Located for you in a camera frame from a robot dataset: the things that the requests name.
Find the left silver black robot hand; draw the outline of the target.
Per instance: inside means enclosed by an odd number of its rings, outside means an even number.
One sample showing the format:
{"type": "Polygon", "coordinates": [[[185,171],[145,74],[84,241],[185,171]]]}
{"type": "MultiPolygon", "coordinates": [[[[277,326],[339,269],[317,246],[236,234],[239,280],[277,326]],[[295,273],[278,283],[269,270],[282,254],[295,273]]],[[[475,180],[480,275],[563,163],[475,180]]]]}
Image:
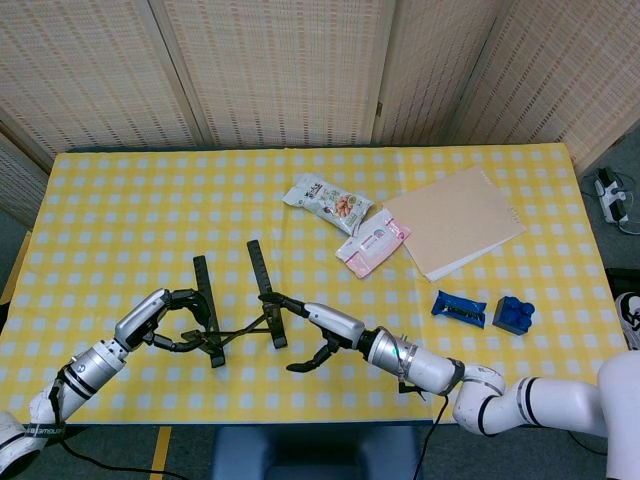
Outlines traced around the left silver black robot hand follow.
{"type": "Polygon", "coordinates": [[[206,297],[193,289],[169,291],[158,289],[147,296],[115,326],[114,339],[127,352],[133,352],[142,343],[174,352],[186,353],[204,344],[203,334],[197,334],[195,340],[176,343],[156,334],[161,319],[168,311],[187,309],[197,322],[209,324],[212,313],[206,297]]]}

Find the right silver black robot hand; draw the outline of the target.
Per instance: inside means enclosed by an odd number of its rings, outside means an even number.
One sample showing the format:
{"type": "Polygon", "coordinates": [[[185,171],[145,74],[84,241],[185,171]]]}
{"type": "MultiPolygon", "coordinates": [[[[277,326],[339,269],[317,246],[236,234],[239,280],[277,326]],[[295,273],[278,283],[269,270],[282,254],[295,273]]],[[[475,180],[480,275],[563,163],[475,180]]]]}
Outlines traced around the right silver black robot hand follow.
{"type": "Polygon", "coordinates": [[[286,367],[288,371],[294,373],[303,374],[315,370],[340,348],[359,351],[364,358],[367,358],[378,334],[377,330],[367,330],[362,321],[324,304],[305,303],[278,292],[260,294],[259,299],[307,319],[321,330],[326,340],[326,344],[314,354],[312,359],[302,363],[292,363],[286,367]]]}

